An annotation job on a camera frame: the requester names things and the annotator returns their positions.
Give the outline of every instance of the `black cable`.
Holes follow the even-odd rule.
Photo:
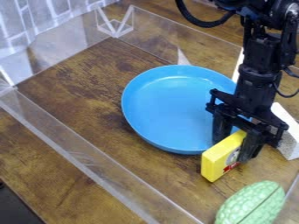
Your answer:
[[[282,93],[280,92],[280,90],[277,89],[277,86],[276,86],[274,83],[273,83],[273,86],[274,86],[274,91],[276,91],[277,94],[278,94],[280,96],[282,96],[284,98],[292,98],[292,97],[294,97],[294,96],[299,94],[299,88],[296,89],[296,91],[294,91],[292,94],[282,94]]]
[[[217,25],[224,24],[228,21],[228,19],[233,16],[233,14],[236,13],[232,10],[221,17],[221,19],[218,19],[216,21],[209,21],[209,22],[208,21],[201,21],[189,13],[189,11],[186,10],[186,7],[184,5],[182,0],[174,0],[174,2],[176,2],[177,9],[178,9],[181,15],[184,16],[184,18],[193,25],[197,25],[198,27],[202,27],[202,28],[212,28],[212,27],[214,27]]]

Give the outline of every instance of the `clear acrylic box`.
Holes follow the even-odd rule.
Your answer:
[[[41,33],[23,51],[0,60],[0,107],[148,223],[212,223],[213,215],[206,214],[208,211],[214,214],[225,198],[252,181],[270,179],[288,189],[290,179],[280,179],[269,176],[270,171],[260,171],[274,153],[269,149],[213,184],[200,176],[200,156],[181,157],[150,149],[148,153],[156,154],[156,158],[169,158],[170,162],[157,164],[161,171],[148,178],[145,173],[154,170],[142,174],[133,160],[122,162],[116,153],[97,147],[46,111],[43,105],[30,99],[21,88],[17,90],[23,81],[34,79],[35,75],[43,74],[42,71],[109,38],[150,54],[164,64],[192,64],[228,77],[233,74],[240,46],[133,5],[126,8],[118,3],[112,9],[96,8]],[[278,164],[280,173],[292,167],[282,158]],[[286,197],[284,208],[292,208],[289,215],[293,211],[297,213],[294,203],[299,201],[290,198]],[[282,214],[278,219],[289,218]]]

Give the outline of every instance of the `yellow block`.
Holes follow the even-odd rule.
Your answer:
[[[246,133],[238,130],[202,152],[200,175],[209,182],[213,182],[238,164],[236,159],[245,135]]]

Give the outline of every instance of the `blue plate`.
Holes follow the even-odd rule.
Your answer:
[[[210,146],[209,90],[233,93],[234,83],[197,66],[161,66],[128,83],[121,108],[138,136],[164,151],[201,154]]]

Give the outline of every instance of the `transparent plastic wall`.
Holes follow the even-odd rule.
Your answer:
[[[26,66],[23,67],[19,63],[21,69],[13,70],[15,79],[22,76],[23,72],[19,73],[19,71],[29,74],[22,78],[25,80],[108,37],[117,38],[118,41],[158,57],[165,64],[193,64],[213,69],[228,77],[233,73],[240,52],[238,46],[134,6],[128,8],[122,21],[118,21],[118,18],[113,19],[113,14],[112,17],[110,15],[106,17],[101,9],[73,18],[61,27],[41,34],[26,51],[13,55],[14,58],[9,63],[1,61],[1,66],[11,68],[18,57],[27,59]],[[105,55],[101,55],[97,58],[97,63],[104,57]],[[153,175],[152,181],[145,181],[145,175],[137,176],[136,170],[128,170],[128,164],[120,164],[113,154],[106,154],[93,143],[88,142],[22,93],[10,88],[5,88],[5,91],[0,94],[0,107],[145,222],[210,222],[213,218],[208,217],[205,212],[218,209],[226,195],[224,197],[220,194],[220,184],[213,186],[218,191],[214,195],[210,184],[206,181],[198,181],[200,174],[194,166],[181,167],[188,174],[186,178],[181,179],[184,182],[178,183],[178,180],[166,179],[169,172],[180,179],[180,172],[174,173],[174,170],[164,170],[164,173]],[[164,181],[169,185],[161,186],[160,183]],[[180,193],[180,186],[182,188],[188,186],[188,191]]]

